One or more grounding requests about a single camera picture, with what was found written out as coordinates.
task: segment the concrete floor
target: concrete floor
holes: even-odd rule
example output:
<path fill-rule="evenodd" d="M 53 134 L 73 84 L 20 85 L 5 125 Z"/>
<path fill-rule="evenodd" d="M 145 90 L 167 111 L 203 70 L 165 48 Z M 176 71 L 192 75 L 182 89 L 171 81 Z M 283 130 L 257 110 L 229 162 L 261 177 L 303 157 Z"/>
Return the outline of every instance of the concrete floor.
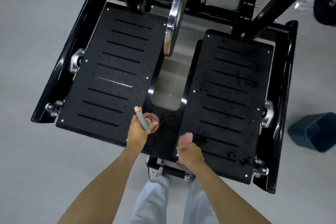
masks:
<path fill-rule="evenodd" d="M 263 7 L 268 1 L 257 4 Z M 78 193 L 122 151 L 54 124 L 30 122 L 83 2 L 0 0 L 0 223 L 56 223 Z M 224 0 L 220 5 L 233 7 L 234 2 Z M 317 23 L 309 10 L 291 7 L 279 22 L 289 20 L 299 21 L 299 34 L 287 127 L 306 114 L 336 112 L 335 29 Z M 335 223 L 335 166 L 336 147 L 317 153 L 296 146 L 285 133 L 275 195 L 254 184 L 224 180 L 274 224 Z M 147 180 L 141 155 L 114 223 L 128 223 Z M 182 223 L 187 187 L 171 178 L 167 223 Z"/>

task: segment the pink cloth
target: pink cloth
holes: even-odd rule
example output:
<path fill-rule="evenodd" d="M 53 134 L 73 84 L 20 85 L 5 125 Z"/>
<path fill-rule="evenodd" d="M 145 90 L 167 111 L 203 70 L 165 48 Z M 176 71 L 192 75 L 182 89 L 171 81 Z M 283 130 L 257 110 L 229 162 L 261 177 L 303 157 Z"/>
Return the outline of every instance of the pink cloth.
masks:
<path fill-rule="evenodd" d="M 193 142 L 193 134 L 192 133 L 185 133 L 184 135 L 180 136 L 178 139 L 177 146 L 182 146 L 188 143 Z M 178 161 L 180 164 L 183 164 L 181 157 L 178 157 Z"/>

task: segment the light blue pants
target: light blue pants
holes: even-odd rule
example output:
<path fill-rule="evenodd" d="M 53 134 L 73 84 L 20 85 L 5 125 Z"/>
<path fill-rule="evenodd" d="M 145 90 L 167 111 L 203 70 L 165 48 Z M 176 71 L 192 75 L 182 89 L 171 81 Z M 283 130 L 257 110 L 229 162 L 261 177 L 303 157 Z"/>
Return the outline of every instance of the light blue pants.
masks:
<path fill-rule="evenodd" d="M 131 224 L 166 224 L 168 178 L 158 174 L 145 184 L 132 213 Z M 219 224 L 208 197 L 197 180 L 191 183 L 183 224 Z"/>

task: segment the slotted plate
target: slotted plate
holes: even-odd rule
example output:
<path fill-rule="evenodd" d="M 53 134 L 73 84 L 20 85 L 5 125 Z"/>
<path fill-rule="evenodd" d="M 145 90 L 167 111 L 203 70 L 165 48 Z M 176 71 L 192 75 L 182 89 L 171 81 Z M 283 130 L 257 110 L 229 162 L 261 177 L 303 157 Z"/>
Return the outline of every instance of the slotted plate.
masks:
<path fill-rule="evenodd" d="M 142 106 L 167 18 L 107 3 L 56 126 L 121 146 L 134 107 Z"/>
<path fill-rule="evenodd" d="M 273 46 L 231 38 L 205 33 L 179 136 L 192 132 L 217 174 L 249 184 Z"/>

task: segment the blue bin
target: blue bin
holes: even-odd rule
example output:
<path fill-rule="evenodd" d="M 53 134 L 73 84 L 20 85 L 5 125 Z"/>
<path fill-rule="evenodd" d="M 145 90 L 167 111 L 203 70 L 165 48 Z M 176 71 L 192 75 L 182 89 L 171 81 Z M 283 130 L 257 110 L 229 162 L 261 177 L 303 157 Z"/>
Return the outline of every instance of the blue bin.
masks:
<path fill-rule="evenodd" d="M 299 146 L 326 152 L 336 144 L 336 114 L 307 115 L 292 124 L 288 134 Z"/>

